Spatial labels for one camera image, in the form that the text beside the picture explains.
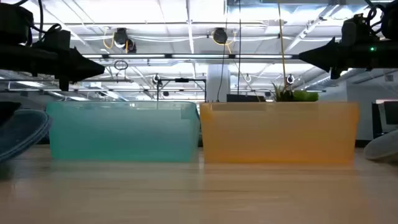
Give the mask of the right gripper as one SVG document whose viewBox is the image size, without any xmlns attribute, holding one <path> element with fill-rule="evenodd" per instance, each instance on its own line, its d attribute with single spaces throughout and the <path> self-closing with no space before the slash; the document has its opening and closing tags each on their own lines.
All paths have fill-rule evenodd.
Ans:
<svg viewBox="0 0 398 224">
<path fill-rule="evenodd" d="M 347 43 L 341 40 L 336 42 L 333 37 L 327 44 L 304 51 L 303 55 L 298 57 L 326 72 L 330 71 L 330 79 L 337 80 L 350 68 L 369 68 L 371 56 L 372 43 L 370 41 Z"/>
</svg>

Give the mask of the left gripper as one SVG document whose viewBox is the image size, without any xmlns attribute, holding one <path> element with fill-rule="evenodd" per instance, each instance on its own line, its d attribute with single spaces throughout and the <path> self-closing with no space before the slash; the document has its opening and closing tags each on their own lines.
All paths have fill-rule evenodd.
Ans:
<svg viewBox="0 0 398 224">
<path fill-rule="evenodd" d="M 98 63 L 82 56 L 76 47 L 52 49 L 46 46 L 35 46 L 33 49 L 39 53 L 39 70 L 47 75 L 54 75 L 62 91 L 69 90 L 70 82 L 80 82 L 104 73 L 102 65 L 99 66 Z"/>
</svg>

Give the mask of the blue denim cap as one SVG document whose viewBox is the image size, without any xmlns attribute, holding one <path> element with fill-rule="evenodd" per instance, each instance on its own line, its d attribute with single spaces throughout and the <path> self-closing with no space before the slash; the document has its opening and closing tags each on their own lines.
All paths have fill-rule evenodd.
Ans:
<svg viewBox="0 0 398 224">
<path fill-rule="evenodd" d="M 17 110 L 0 126 L 0 163 L 6 162 L 33 145 L 48 133 L 51 117 L 41 110 Z"/>
</svg>

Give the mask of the grey cap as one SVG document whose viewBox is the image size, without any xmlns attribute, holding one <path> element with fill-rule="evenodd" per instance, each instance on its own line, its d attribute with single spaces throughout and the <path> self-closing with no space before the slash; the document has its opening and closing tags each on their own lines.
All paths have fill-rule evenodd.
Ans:
<svg viewBox="0 0 398 224">
<path fill-rule="evenodd" d="M 364 148 L 364 157 L 371 161 L 398 163 L 398 129 L 373 139 Z"/>
</svg>

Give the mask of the potted green succulent plant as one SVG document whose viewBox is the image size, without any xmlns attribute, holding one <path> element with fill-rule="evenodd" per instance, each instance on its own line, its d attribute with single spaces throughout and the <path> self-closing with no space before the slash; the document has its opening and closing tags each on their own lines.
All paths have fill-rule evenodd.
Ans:
<svg viewBox="0 0 398 224">
<path fill-rule="evenodd" d="M 315 102 L 319 99 L 318 93 L 293 90 L 291 84 L 285 86 L 272 83 L 272 86 L 274 87 L 273 98 L 276 102 Z"/>
</svg>

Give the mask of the long ceiling light bar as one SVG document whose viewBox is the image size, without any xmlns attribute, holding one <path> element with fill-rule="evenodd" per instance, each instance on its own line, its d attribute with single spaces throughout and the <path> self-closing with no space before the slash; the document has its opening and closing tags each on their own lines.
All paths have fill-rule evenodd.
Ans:
<svg viewBox="0 0 398 224">
<path fill-rule="evenodd" d="M 298 59 L 298 55 L 272 55 L 272 54 L 83 54 L 89 59 L 108 58 L 160 58 L 160 59 Z"/>
</svg>

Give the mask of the teal translucent plastic bin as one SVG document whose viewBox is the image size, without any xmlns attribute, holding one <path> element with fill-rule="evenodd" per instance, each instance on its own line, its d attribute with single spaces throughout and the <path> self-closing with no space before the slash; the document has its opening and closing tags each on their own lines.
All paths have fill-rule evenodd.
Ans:
<svg viewBox="0 0 398 224">
<path fill-rule="evenodd" d="M 54 159 L 190 162 L 200 136 L 184 101 L 54 101 L 47 105 Z"/>
</svg>

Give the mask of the orange translucent plastic bin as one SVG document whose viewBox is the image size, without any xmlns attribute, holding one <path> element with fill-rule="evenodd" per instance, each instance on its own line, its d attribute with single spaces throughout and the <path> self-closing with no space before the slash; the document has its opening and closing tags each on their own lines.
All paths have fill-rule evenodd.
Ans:
<svg viewBox="0 0 398 224">
<path fill-rule="evenodd" d="M 350 163 L 359 107 L 349 102 L 203 103 L 203 150 L 213 163 Z"/>
</svg>

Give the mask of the computer monitor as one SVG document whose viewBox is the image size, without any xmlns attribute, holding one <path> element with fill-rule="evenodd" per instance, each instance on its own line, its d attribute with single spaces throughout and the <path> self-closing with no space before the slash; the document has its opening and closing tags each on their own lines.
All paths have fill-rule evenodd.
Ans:
<svg viewBox="0 0 398 224">
<path fill-rule="evenodd" d="M 398 130 L 398 101 L 372 103 L 373 138 Z"/>
</svg>

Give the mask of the black perforated metal case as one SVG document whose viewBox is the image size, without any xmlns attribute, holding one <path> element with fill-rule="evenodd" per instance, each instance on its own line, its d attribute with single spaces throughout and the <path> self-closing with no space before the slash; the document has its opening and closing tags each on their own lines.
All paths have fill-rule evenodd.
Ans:
<svg viewBox="0 0 398 224">
<path fill-rule="evenodd" d="M 255 96 L 255 95 L 226 95 L 227 102 L 266 102 L 266 99 L 263 96 Z"/>
</svg>

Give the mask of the black background rig frame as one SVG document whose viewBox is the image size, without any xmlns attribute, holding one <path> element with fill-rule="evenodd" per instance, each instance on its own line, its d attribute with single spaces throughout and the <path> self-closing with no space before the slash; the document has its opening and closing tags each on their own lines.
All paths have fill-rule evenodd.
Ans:
<svg viewBox="0 0 398 224">
<path fill-rule="evenodd" d="M 198 78 L 157 78 L 156 81 L 156 101 L 159 101 L 159 93 L 164 90 L 164 88 L 170 83 L 189 83 L 193 82 L 196 84 L 200 91 L 204 92 L 204 101 L 207 101 L 207 84 L 206 79 L 198 79 Z M 198 82 L 203 82 L 204 87 L 200 86 Z"/>
</svg>

